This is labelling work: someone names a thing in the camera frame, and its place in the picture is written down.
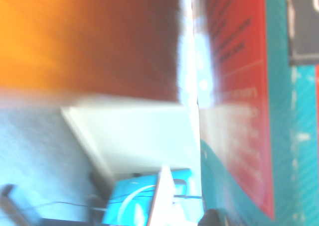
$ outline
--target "orange wall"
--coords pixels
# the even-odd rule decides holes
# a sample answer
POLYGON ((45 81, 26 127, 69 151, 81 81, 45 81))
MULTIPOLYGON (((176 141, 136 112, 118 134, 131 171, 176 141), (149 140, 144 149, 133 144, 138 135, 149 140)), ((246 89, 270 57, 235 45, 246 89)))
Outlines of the orange wall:
POLYGON ((178 0, 0 0, 0 88, 176 101, 178 0))

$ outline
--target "black object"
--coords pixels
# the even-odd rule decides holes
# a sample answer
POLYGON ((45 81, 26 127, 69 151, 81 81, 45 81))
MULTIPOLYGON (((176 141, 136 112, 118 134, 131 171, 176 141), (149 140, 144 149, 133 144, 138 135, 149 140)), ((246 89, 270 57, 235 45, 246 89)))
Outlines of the black object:
POLYGON ((5 185, 0 194, 0 206, 18 226, 38 226, 42 220, 35 210, 20 212, 20 209, 32 209, 24 198, 22 190, 13 184, 5 185))
POLYGON ((197 224, 198 226, 222 226, 217 210, 209 209, 197 224))

